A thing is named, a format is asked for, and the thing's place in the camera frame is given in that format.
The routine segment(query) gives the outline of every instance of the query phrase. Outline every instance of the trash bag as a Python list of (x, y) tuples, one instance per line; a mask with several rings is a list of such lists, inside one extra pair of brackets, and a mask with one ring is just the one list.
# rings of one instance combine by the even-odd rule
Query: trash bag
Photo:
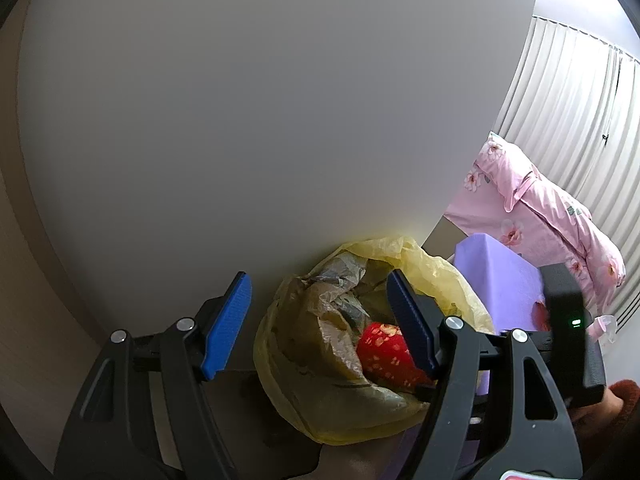
[(341, 246), (306, 276), (280, 284), (255, 337), (254, 363), (280, 415), (316, 442), (340, 446), (419, 424), (428, 404), (363, 374), (355, 346), (373, 322), (396, 324), (386, 277), (401, 269), (412, 287), (493, 333), (487, 310), (458, 270), (408, 237)]

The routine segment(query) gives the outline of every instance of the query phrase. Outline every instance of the hand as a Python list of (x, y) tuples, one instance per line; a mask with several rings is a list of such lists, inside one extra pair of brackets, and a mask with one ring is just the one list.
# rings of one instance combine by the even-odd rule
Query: hand
[(578, 439), (589, 438), (604, 430), (620, 414), (623, 406), (623, 400), (607, 388), (598, 404), (569, 410)]

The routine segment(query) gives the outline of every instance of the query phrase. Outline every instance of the pink floral blanket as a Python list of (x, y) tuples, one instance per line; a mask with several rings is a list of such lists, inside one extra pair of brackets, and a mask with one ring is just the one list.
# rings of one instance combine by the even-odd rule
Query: pink floral blanket
[(495, 134), (444, 216), (467, 235), (500, 240), (536, 267), (564, 262), (593, 315), (606, 314), (625, 278), (620, 251), (593, 224), (588, 209)]

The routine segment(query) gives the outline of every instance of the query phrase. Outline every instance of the clear plastic item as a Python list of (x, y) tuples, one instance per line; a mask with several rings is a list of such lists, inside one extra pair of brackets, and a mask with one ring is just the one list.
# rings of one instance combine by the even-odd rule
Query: clear plastic item
[(598, 316), (593, 320), (593, 323), (589, 325), (587, 334), (592, 341), (597, 341), (603, 335), (607, 335), (609, 343), (616, 341), (616, 332), (618, 330), (618, 322), (614, 316)]

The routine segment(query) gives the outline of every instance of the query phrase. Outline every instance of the blue gripper pad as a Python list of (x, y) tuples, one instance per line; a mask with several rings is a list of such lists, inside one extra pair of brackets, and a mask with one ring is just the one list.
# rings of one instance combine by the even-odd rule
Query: blue gripper pad
[(238, 337), (246, 311), (251, 303), (251, 278), (240, 273), (225, 294), (225, 303), (207, 333), (206, 351), (200, 369), (207, 381), (223, 370)]
[(386, 298), (402, 329), (415, 365), (431, 379), (441, 369), (440, 323), (442, 311), (429, 296), (417, 296), (402, 270), (393, 270), (386, 279)]

